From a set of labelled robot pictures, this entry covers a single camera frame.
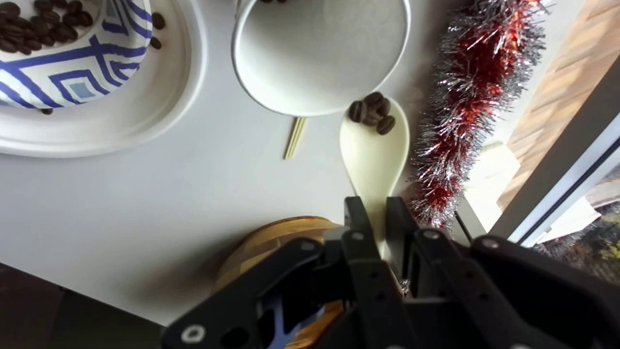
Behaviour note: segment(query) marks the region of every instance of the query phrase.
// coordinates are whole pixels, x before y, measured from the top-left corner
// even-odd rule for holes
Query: tinsel garland
[[[542,58],[542,0],[474,0],[443,39],[435,89],[425,109],[412,211],[445,227],[501,111],[524,91]]]

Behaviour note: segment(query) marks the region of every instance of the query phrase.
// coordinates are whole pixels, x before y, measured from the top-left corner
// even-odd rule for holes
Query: cup
[[[239,0],[233,64],[266,109],[323,116],[379,89],[410,29],[410,0]]]

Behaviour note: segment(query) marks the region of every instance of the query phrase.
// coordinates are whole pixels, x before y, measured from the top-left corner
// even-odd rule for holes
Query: white table
[[[344,221],[354,190],[340,159],[342,116],[313,118],[294,163],[294,118],[259,107],[230,60],[232,0],[202,2],[210,70],[202,97],[166,136],[90,159],[0,155],[0,262],[158,324],[210,295],[222,254],[292,217]],[[435,37],[452,4],[418,2],[410,48],[383,87],[416,112]]]

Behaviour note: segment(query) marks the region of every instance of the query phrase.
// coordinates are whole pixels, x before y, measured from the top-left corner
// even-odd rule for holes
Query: blue pattern on plate
[[[102,31],[82,47],[51,54],[42,50],[36,56],[16,54],[16,60],[0,58],[3,105],[26,109],[82,105],[127,83],[148,54],[152,16],[139,0],[106,0],[104,6]]]

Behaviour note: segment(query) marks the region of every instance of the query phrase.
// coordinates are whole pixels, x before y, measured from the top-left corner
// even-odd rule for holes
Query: tinsel
[[[456,196],[499,112],[522,95],[542,58],[542,12],[542,0],[474,0],[452,19],[412,161],[419,223],[445,227],[454,217]]]

